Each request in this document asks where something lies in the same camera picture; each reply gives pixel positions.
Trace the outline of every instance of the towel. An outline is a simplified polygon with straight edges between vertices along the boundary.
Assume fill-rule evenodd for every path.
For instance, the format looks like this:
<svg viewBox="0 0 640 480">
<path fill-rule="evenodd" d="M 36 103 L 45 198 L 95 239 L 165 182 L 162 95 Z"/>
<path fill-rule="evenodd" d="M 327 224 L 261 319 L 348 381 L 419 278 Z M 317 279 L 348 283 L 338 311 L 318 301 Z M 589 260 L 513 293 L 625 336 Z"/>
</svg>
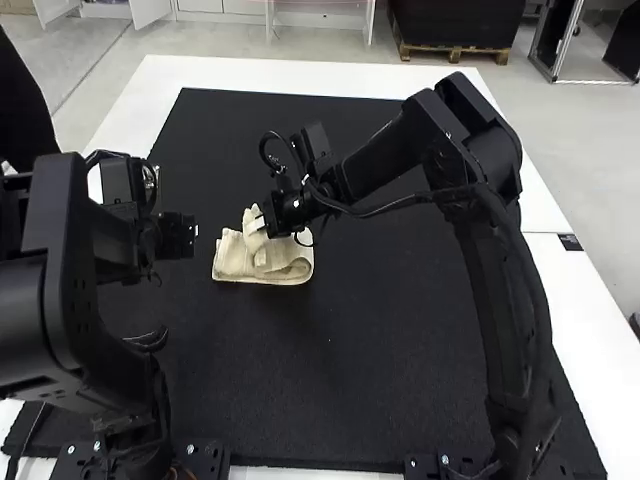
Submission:
<svg viewBox="0 0 640 480">
<path fill-rule="evenodd" d="M 245 209 L 242 232 L 224 228 L 216 240 L 212 278 L 221 282 L 300 285 L 313 275 L 313 247 L 296 243 L 293 235 L 270 239 L 264 217 L 255 203 Z M 298 234 L 304 245 L 313 243 L 306 228 Z"/>
</svg>

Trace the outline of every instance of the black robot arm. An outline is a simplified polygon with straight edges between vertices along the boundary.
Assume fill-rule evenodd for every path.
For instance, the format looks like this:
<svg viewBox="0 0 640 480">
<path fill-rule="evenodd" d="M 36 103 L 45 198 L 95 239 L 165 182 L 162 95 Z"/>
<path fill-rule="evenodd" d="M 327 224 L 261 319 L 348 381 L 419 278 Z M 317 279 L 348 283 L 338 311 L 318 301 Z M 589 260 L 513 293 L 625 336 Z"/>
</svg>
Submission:
<svg viewBox="0 0 640 480">
<path fill-rule="evenodd" d="M 98 163 L 104 205 L 88 196 L 88 168 Z M 194 218 L 153 214 L 155 171 L 113 152 L 89 165 L 75 153 L 41 157 L 32 173 L 0 180 L 0 398 L 91 414 L 102 452 L 121 459 L 131 480 L 163 478 L 168 397 L 148 347 L 166 331 L 135 342 L 113 337 L 97 286 L 137 283 L 155 260 L 192 257 Z"/>
<path fill-rule="evenodd" d="M 342 160 L 332 156 L 320 124 L 285 140 L 298 184 L 265 152 L 275 138 L 284 140 L 269 132 L 260 148 L 277 182 L 262 208 L 270 237 L 299 232 L 323 215 L 370 218 L 419 203 L 435 203 L 453 224 L 486 358 L 485 404 L 495 449 L 485 472 L 513 480 L 535 473 L 560 418 L 548 371 L 549 308 L 520 232 L 522 147 L 515 132 L 456 73 L 407 99 L 398 117 Z M 355 205 L 417 166 L 426 174 L 424 191 L 384 205 Z"/>
</svg>

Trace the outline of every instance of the black rubber mat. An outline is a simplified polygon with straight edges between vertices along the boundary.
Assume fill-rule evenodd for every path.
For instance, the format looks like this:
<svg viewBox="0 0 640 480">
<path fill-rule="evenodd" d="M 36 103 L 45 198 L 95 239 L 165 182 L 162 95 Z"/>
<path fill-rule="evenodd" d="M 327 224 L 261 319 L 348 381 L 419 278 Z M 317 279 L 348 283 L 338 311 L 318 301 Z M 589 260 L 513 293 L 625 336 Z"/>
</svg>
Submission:
<svg viewBox="0 0 640 480">
<path fill-rule="evenodd" d="M 237 464 L 400 471 L 409 452 L 488 452 L 484 356 L 464 262 L 439 212 L 422 206 L 328 225 L 312 280 L 299 287 L 211 280 L 215 239 L 273 187 L 257 155 L 262 133 L 322 120 L 334 151 L 358 147 L 400 104 L 184 90 L 150 155 L 166 210 L 194 213 L 196 258 L 158 264 L 163 286 L 101 289 L 114 334 L 170 329 L 159 359 L 176 436 L 216 437 Z M 374 200 L 424 188 L 409 172 Z M 553 447 L 580 477 L 606 474 L 555 363 L 564 420 Z M 10 452 L 28 430 L 25 411 Z M 54 412 L 32 455 L 89 436 Z"/>
</svg>

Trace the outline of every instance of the cabinet door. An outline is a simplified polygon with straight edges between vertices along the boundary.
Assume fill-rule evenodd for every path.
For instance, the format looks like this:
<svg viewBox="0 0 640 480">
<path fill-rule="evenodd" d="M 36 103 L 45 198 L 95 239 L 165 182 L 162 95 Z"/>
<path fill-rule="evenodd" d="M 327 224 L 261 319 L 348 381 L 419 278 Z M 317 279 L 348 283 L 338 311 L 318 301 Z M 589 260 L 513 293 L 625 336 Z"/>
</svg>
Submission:
<svg viewBox="0 0 640 480">
<path fill-rule="evenodd" d="M 171 0 L 129 0 L 129 6 L 136 30 L 171 13 Z"/>
<path fill-rule="evenodd" d="M 222 0 L 178 0 L 178 9 L 181 12 L 222 13 Z"/>
<path fill-rule="evenodd" d="M 42 28 L 74 8 L 78 8 L 81 3 L 82 0 L 33 0 Z"/>
<path fill-rule="evenodd" d="M 264 0 L 224 0 L 224 13 L 264 15 Z"/>
</svg>

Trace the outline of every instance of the metal frame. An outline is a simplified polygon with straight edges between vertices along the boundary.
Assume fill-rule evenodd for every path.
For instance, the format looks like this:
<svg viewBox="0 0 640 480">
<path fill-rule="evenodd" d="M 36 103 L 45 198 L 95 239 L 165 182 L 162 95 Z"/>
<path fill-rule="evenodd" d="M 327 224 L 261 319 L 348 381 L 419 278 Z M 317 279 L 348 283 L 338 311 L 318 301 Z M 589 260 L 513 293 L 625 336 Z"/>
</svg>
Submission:
<svg viewBox="0 0 640 480">
<path fill-rule="evenodd" d="M 544 63 L 540 61 L 538 58 L 538 44 L 540 43 L 540 36 L 542 35 L 542 30 L 544 29 L 545 23 L 547 21 L 547 15 L 549 13 L 549 2 L 542 7 L 542 12 L 540 13 L 540 20 L 538 21 L 538 26 L 536 27 L 536 33 L 533 37 L 533 42 L 531 43 L 531 50 L 529 50 L 529 60 L 533 64 L 534 67 L 549 81 L 549 83 L 558 83 L 564 85 L 635 85 L 638 83 L 637 81 L 628 79 L 628 80 L 560 80 L 560 70 L 562 69 L 562 65 L 564 64 L 564 60 L 567 56 L 567 52 L 569 50 L 569 44 L 571 39 L 573 38 L 573 32 L 578 26 L 578 22 L 580 21 L 580 16 L 582 13 L 582 8 L 584 7 L 585 0 L 577 0 L 573 5 L 573 10 L 571 11 L 571 16 L 569 17 L 569 22 L 567 23 L 567 28 L 565 29 L 564 36 L 562 40 L 558 43 L 558 51 L 556 56 L 556 61 L 553 64 L 553 67 L 550 69 Z M 623 77 L 617 70 L 612 70 Z"/>
</svg>

